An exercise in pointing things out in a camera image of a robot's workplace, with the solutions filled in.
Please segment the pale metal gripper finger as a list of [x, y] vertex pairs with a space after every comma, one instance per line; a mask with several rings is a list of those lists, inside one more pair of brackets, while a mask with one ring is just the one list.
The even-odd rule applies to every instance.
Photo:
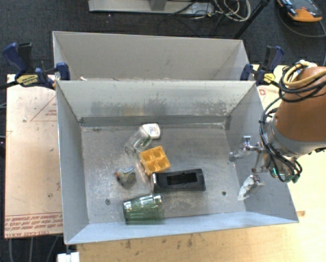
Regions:
[[251, 194], [257, 193], [262, 187], [264, 187], [264, 182], [260, 179], [259, 175], [250, 175], [240, 187], [237, 199], [244, 201]]
[[249, 135], [245, 135], [242, 137], [240, 146], [233, 152], [230, 152], [230, 154], [229, 154], [230, 162], [235, 162], [237, 159], [245, 158], [251, 152], [261, 152], [262, 151], [262, 147], [261, 147], [260, 143], [251, 144], [250, 140], [251, 140], [251, 136], [249, 136]]

